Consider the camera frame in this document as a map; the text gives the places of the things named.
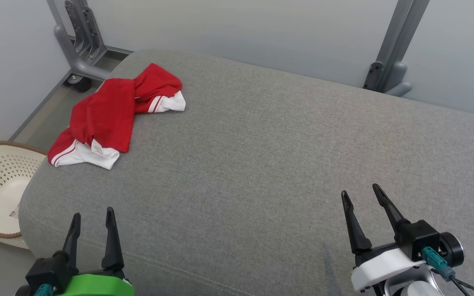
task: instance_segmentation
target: silver metal bracket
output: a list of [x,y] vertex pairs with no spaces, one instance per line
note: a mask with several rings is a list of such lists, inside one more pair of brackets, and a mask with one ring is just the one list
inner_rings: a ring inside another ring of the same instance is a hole
[[[55,5],[50,1],[49,5],[54,13]],[[55,15],[57,22],[54,35],[62,47],[62,51],[71,66],[73,75],[67,80],[70,84],[81,81],[82,77],[105,80],[111,72],[94,66],[96,62],[107,51],[98,30],[96,19],[86,0],[67,0],[65,9],[71,19],[74,28],[75,42],[71,42],[69,35],[59,15]]]
[[[395,96],[403,96],[412,89],[410,83],[402,82],[407,71],[402,59],[428,4],[429,0],[398,0],[380,52],[367,73],[363,88]],[[377,75],[374,74],[376,63],[383,67]]]

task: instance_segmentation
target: white wall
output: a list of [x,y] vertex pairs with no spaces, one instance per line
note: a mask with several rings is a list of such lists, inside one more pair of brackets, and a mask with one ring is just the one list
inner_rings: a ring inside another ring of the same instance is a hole
[[45,0],[0,0],[0,140],[9,137],[69,71]]
[[474,112],[474,1],[429,2],[403,62],[404,97]]
[[108,46],[222,56],[362,86],[397,0],[88,0]]

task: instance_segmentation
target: beige plastic basket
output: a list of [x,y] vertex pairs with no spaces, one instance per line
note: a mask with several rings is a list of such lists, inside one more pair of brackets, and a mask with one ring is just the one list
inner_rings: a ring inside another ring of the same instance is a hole
[[28,249],[19,230],[19,201],[46,155],[36,147],[0,142],[0,242]]

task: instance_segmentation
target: red stripe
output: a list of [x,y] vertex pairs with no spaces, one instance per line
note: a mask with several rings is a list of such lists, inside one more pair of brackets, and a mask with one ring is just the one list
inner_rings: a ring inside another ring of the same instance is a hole
[[158,107],[158,104],[160,103],[161,99],[162,99],[162,96],[160,96],[160,98],[158,99],[158,102],[156,103],[155,108],[153,109],[153,113],[156,112],[156,107]]
[[52,162],[52,165],[55,166],[55,165],[56,165],[56,161],[58,161],[61,157],[64,157],[64,156],[66,156],[67,154],[72,153],[74,150],[76,150],[77,142],[73,142],[73,144],[74,144],[74,148],[72,148],[72,150],[70,150],[69,152],[66,152],[66,153],[60,155],[55,161]]

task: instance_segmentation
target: red garment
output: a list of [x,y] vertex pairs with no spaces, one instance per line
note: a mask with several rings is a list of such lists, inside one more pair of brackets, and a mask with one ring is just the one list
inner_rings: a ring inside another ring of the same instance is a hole
[[49,149],[49,163],[90,162],[110,170],[119,152],[129,150],[134,114],[184,111],[181,89],[180,80],[156,64],[135,79],[107,79],[73,107],[69,127]]

